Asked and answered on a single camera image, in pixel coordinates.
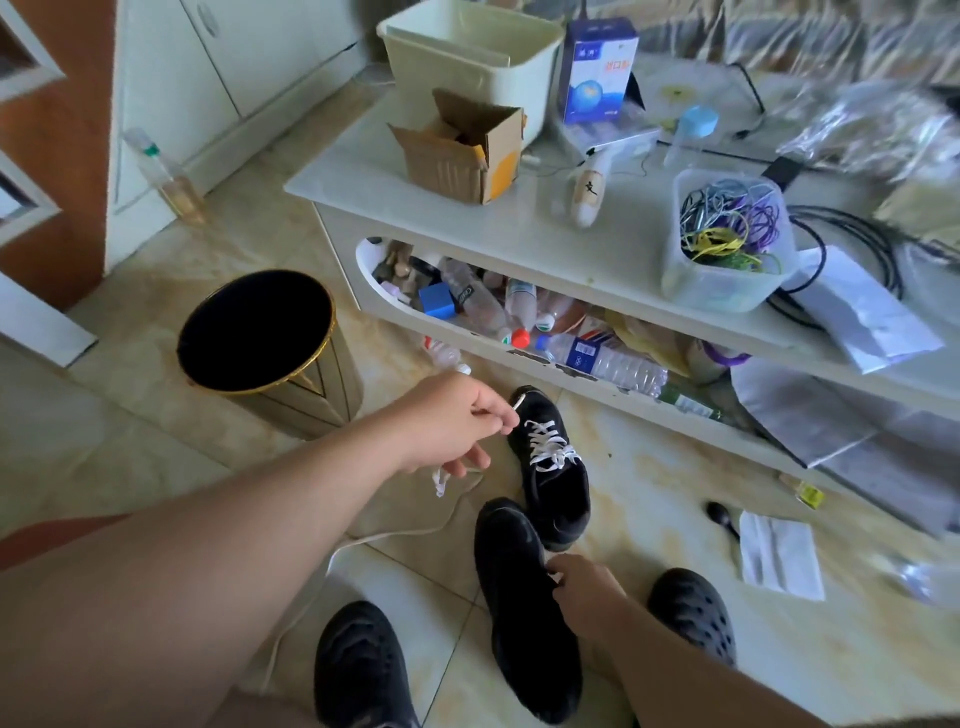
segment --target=bottle with yellow liquid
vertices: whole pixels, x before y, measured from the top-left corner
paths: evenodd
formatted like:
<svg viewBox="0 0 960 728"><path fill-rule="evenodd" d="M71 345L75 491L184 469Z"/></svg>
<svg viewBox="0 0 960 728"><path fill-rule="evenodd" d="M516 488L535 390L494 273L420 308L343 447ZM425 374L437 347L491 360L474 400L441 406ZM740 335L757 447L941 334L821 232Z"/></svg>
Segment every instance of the bottle with yellow liquid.
<svg viewBox="0 0 960 728"><path fill-rule="evenodd" d="M147 182L163 196L177 216L190 225L205 225L204 198L187 177L186 170L160 152L156 142L142 129L127 129L124 139L136 150L137 165Z"/></svg>

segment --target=cabinet door handle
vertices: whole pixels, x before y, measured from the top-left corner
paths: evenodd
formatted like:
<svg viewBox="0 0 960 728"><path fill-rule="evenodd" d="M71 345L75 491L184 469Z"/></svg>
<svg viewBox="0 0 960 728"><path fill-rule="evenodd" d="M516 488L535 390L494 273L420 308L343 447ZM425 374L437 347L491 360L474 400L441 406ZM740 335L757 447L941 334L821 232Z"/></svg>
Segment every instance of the cabinet door handle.
<svg viewBox="0 0 960 728"><path fill-rule="evenodd" d="M220 34L220 24L217 23L217 18L210 12L206 3L197 3L197 15L200 17L200 22L204 24L206 31L210 33L210 37L217 37Z"/></svg>

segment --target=black shoe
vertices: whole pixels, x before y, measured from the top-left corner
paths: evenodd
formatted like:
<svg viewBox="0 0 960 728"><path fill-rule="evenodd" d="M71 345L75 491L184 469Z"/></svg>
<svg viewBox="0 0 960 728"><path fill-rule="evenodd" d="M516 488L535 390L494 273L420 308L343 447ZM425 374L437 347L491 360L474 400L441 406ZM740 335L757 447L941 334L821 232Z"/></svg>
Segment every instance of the black shoe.
<svg viewBox="0 0 960 728"><path fill-rule="evenodd" d="M566 551L590 520L587 467L569 444L557 405L536 387L520 387L510 403L520 424L507 436L523 470L527 515L551 551Z"/></svg>
<svg viewBox="0 0 960 728"><path fill-rule="evenodd" d="M368 601L351 602L324 629L313 699L327 728L420 728L400 642L386 615Z"/></svg>
<svg viewBox="0 0 960 728"><path fill-rule="evenodd" d="M538 719L564 722L583 691L580 647L554 601L540 538L517 503L500 497L484 505L473 558L493 617L493 657L507 684Z"/></svg>
<svg viewBox="0 0 960 728"><path fill-rule="evenodd" d="M664 573L650 592L647 609L690 644L727 667L736 667L730 614L713 585L696 571Z"/></svg>

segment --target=red fabric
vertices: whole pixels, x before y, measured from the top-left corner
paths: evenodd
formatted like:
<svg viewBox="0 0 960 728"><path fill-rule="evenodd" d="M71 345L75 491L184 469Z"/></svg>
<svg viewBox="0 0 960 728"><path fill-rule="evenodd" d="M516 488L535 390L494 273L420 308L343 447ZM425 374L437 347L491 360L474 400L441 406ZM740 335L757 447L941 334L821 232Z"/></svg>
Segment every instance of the red fabric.
<svg viewBox="0 0 960 728"><path fill-rule="evenodd" d="M119 516L45 521L14 531L7 538L0 540L0 571L36 558L58 546L76 541L88 533L121 521L128 515L125 513Z"/></svg>

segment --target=black plastic spoon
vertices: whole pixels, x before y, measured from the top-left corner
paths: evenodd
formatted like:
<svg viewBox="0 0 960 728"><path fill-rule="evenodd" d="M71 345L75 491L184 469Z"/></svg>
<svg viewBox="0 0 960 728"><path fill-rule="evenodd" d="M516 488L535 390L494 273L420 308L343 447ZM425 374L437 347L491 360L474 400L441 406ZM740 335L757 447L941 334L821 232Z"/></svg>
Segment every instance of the black plastic spoon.
<svg viewBox="0 0 960 728"><path fill-rule="evenodd" d="M716 500L711 500L707 504L707 518L714 523L719 523L730 531L736 539L736 542L738 544L740 543L740 534L737 533L736 528L733 527L733 519L730 517L730 511L727 510L727 506L723 503L718 503Z"/></svg>

